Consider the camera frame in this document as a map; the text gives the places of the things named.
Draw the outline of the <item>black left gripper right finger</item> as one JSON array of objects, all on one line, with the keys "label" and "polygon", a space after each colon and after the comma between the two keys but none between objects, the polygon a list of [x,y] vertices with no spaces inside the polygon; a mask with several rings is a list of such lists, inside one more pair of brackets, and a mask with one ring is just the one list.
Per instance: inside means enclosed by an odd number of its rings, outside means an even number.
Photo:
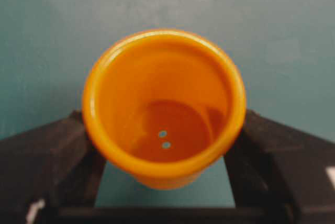
[{"label": "black left gripper right finger", "polygon": [[334,223],[334,143],[248,110],[225,154],[238,208],[266,222]]}]

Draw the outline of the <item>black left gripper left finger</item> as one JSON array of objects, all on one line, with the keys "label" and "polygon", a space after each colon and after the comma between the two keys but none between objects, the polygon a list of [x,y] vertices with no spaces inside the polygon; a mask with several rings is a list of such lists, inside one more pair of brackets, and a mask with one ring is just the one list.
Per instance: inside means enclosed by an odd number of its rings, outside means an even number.
[{"label": "black left gripper left finger", "polygon": [[92,208],[104,166],[79,111],[1,140],[1,223],[26,223],[38,202]]}]

